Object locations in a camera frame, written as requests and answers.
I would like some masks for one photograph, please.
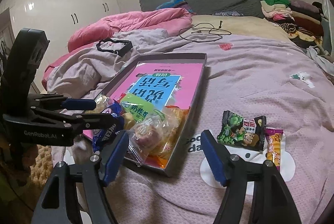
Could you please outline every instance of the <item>metal bolt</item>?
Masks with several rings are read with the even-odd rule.
[[[96,161],[98,161],[99,159],[100,159],[100,156],[98,156],[98,155],[96,155],[96,154],[92,155],[91,158],[90,158],[90,160],[91,160],[92,162],[96,162]]]
[[[231,154],[230,158],[232,161],[238,161],[240,159],[239,155],[236,154]]]
[[[56,167],[62,167],[64,164],[65,164],[64,161],[59,161],[59,162],[56,164]]]
[[[265,164],[267,167],[272,167],[272,166],[273,166],[273,162],[270,161],[270,160],[265,160],[264,164]]]

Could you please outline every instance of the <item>green garment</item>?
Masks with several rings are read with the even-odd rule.
[[[287,7],[290,6],[291,2],[289,0],[264,0],[268,5],[274,4],[285,4]]]

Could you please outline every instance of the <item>bed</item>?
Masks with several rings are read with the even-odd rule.
[[[152,11],[166,1],[140,0],[140,4],[142,11]],[[325,224],[334,203],[330,203],[334,193],[334,86],[280,27],[263,19],[259,1],[187,0],[197,13],[192,17],[193,25],[211,23],[217,28],[222,21],[222,28],[232,34],[212,42],[194,43],[180,37],[169,38],[163,29],[118,33],[114,36],[133,41],[137,53],[120,65],[112,61],[110,67],[115,74],[138,53],[207,53],[206,81],[196,109],[198,123],[189,130],[188,138],[205,129],[218,135],[224,110],[247,118],[266,115],[268,126],[284,129],[284,147],[292,168],[286,181],[302,223]],[[212,16],[222,9],[241,12],[245,17]],[[217,39],[215,35],[192,32],[189,29],[182,37]],[[85,57],[89,55],[88,49],[81,52],[85,52]],[[80,60],[79,53],[76,60],[68,59],[54,69],[48,83],[51,92],[75,91],[78,82],[91,82],[94,89],[81,91],[77,97],[94,98],[101,91],[112,74],[104,76],[101,70],[97,73],[100,79],[75,76],[74,81],[66,75]],[[312,85],[290,78],[298,72],[307,72]],[[64,151],[53,149],[54,162]],[[91,153],[89,142],[78,137],[71,149],[75,162],[87,161]],[[185,146],[181,162],[171,178],[142,168],[122,167],[116,181],[106,188],[119,223],[212,223],[225,189],[214,184],[202,151],[188,153]],[[84,200],[79,200],[86,209]],[[246,195],[242,224],[248,221],[251,200],[252,196]]]

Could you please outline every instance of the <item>pink blanket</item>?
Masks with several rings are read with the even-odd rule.
[[[91,47],[96,41],[112,37],[114,33],[163,28],[167,30],[170,37],[175,37],[180,29],[190,27],[191,23],[191,14],[184,8],[165,8],[152,12],[133,11],[104,17],[96,23],[81,28],[71,36],[67,44],[69,53],[46,68],[42,85],[46,89],[50,73],[67,58],[83,48]]]

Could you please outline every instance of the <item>cable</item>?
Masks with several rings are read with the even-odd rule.
[[[203,40],[203,41],[196,41],[196,40],[192,40],[192,39],[184,38],[184,37],[181,36],[181,31],[182,31],[182,30],[185,30],[185,29],[187,29],[187,28],[182,28],[182,29],[179,30],[179,37],[182,38],[182,39],[191,41],[191,42],[195,42],[195,43],[214,42],[214,41],[223,39],[223,36],[224,36],[224,35],[231,35],[231,34],[232,34],[230,31],[221,29],[221,25],[222,25],[222,23],[223,23],[223,21],[220,21],[219,28],[215,28],[211,23],[198,23],[197,25],[195,25],[195,26],[192,28],[192,30],[194,30],[193,32],[191,32],[192,34],[193,34],[193,33],[208,32],[208,34],[217,35],[217,36],[219,37],[219,38],[217,38],[217,39],[213,39],[213,40]],[[209,25],[212,26],[212,28],[210,28],[210,27],[196,28],[196,27],[197,27],[198,25],[200,25],[200,24],[209,24]],[[227,33],[224,33],[224,34],[216,34],[216,33],[212,33],[212,32],[217,32],[217,31],[222,31],[222,32],[227,32]]]
[[[34,210],[28,205],[25,203],[25,201],[23,199],[21,199],[21,197],[16,193],[16,191],[13,189],[13,187],[11,186],[10,182],[9,182],[9,178],[6,174],[6,171],[3,169],[2,166],[0,166],[0,171],[3,173],[3,175],[6,177],[6,180],[7,180],[7,183],[10,187],[10,189],[13,191],[13,193],[15,194],[15,196],[31,211],[31,212],[34,212]]]

